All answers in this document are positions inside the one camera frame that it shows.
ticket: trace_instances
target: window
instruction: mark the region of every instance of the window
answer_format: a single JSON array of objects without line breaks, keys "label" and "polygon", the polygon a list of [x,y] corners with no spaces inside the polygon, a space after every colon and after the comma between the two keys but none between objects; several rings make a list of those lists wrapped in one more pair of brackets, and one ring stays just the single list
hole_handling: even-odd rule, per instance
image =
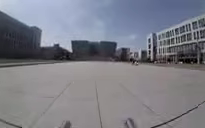
[{"label": "window", "polygon": [[199,36],[199,31],[197,31],[197,39],[199,39],[200,38],[200,36]]},{"label": "window", "polygon": [[199,25],[199,28],[205,27],[205,19],[204,19],[204,18],[203,18],[203,19],[200,19],[200,20],[198,21],[198,25]]},{"label": "window", "polygon": [[175,38],[175,42],[178,43],[177,37]]},{"label": "window", "polygon": [[167,45],[170,45],[170,39],[167,40]]},{"label": "window", "polygon": [[202,49],[204,49],[204,47],[205,47],[205,46],[204,46],[204,43],[201,43],[201,45],[202,45]]},{"label": "window", "polygon": [[188,33],[187,34],[187,41],[191,41],[192,40],[192,34],[191,33]]},{"label": "window", "polygon": [[198,29],[198,22],[197,21],[192,22],[192,27],[194,30]]},{"label": "window", "polygon": [[172,32],[171,32],[171,31],[169,31],[169,33],[170,33],[170,37],[172,37]]},{"label": "window", "polygon": [[175,29],[175,34],[176,34],[176,35],[179,35],[179,28],[176,28],[176,29]]},{"label": "window", "polygon": [[182,35],[181,36],[181,42],[185,42],[186,41],[186,35]]},{"label": "window", "polygon": [[194,40],[196,40],[197,39],[196,32],[194,32],[193,35],[194,35]]},{"label": "window", "polygon": [[164,46],[166,45],[166,40],[164,40],[163,45],[164,45]]},{"label": "window", "polygon": [[188,24],[189,31],[191,31],[191,24]]},{"label": "window", "polygon": [[175,44],[174,38],[171,39],[171,44]]},{"label": "window", "polygon": [[174,36],[174,30],[172,30],[172,35]]},{"label": "window", "polygon": [[158,36],[159,40],[161,39],[161,35]]},{"label": "window", "polygon": [[201,39],[205,38],[205,29],[200,30]]},{"label": "window", "polygon": [[162,33],[162,39],[164,39],[165,38],[165,34],[164,33]]},{"label": "window", "polygon": [[186,32],[188,32],[188,25],[187,24],[185,25],[185,28],[186,28]]},{"label": "window", "polygon": [[183,33],[183,26],[180,27],[180,34]]},{"label": "window", "polygon": [[182,31],[183,31],[182,33],[184,33],[184,32],[185,32],[185,26],[183,26],[183,27],[182,27]]},{"label": "window", "polygon": [[181,40],[180,40],[180,39],[181,39],[181,37],[177,37],[177,38],[178,38],[178,43],[181,43]]},{"label": "window", "polygon": [[166,32],[166,38],[168,38],[169,37],[169,33],[168,32]]}]

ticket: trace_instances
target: white building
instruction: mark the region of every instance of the white building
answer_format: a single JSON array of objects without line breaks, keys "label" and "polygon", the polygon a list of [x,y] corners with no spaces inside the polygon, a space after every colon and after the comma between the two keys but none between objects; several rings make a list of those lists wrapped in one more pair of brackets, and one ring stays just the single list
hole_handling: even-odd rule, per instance
[{"label": "white building", "polygon": [[151,33],[147,36],[147,58],[150,61],[156,60],[156,47],[157,47],[157,36],[155,33]]},{"label": "white building", "polygon": [[156,34],[159,61],[190,62],[197,61],[198,57],[205,62],[205,14]]}]

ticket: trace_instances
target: cloud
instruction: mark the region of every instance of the cloud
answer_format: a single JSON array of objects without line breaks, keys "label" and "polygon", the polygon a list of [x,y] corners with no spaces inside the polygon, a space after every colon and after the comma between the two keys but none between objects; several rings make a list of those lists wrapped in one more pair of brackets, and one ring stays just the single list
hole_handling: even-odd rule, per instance
[{"label": "cloud", "polygon": [[137,38],[137,35],[136,34],[131,34],[129,35],[129,39],[130,40],[135,40]]},{"label": "cloud", "polygon": [[[112,1],[102,2],[108,6]],[[69,48],[72,39],[106,39],[106,23],[91,5],[92,0],[0,0],[0,10],[43,30],[42,45],[61,43]]]}]

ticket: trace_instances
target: building facade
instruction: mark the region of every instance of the building facade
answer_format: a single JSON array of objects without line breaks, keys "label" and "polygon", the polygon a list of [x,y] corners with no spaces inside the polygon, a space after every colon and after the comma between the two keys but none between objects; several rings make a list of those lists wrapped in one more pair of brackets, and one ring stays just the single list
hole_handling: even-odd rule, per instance
[{"label": "building facade", "polygon": [[72,51],[76,58],[98,56],[114,57],[117,43],[110,41],[90,42],[87,40],[73,40]]},{"label": "building facade", "polygon": [[205,63],[205,14],[157,33],[157,59]]},{"label": "building facade", "polygon": [[119,61],[129,61],[130,48],[118,48],[115,53],[116,59]]},{"label": "building facade", "polygon": [[104,57],[113,57],[117,48],[116,42],[101,41],[100,42],[100,54]]},{"label": "building facade", "polygon": [[151,33],[147,36],[147,57],[149,61],[156,60],[157,52],[157,36],[156,33]]},{"label": "building facade", "polygon": [[89,41],[87,40],[73,40],[72,53],[75,58],[86,57],[90,54]]},{"label": "building facade", "polygon": [[40,50],[41,29],[0,11],[0,58],[32,58]]},{"label": "building facade", "polygon": [[147,50],[139,50],[139,61],[146,62],[147,61]]}]

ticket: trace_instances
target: concrete pavement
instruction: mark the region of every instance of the concrete pavement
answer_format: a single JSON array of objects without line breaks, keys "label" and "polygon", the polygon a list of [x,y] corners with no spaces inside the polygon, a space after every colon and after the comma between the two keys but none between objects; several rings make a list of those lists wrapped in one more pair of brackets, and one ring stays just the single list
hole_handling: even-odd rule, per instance
[{"label": "concrete pavement", "polygon": [[[114,62],[0,69],[0,118],[25,128],[150,128],[205,100],[205,71]],[[0,122],[1,127],[11,127]],[[205,104],[162,128],[205,127]]]}]

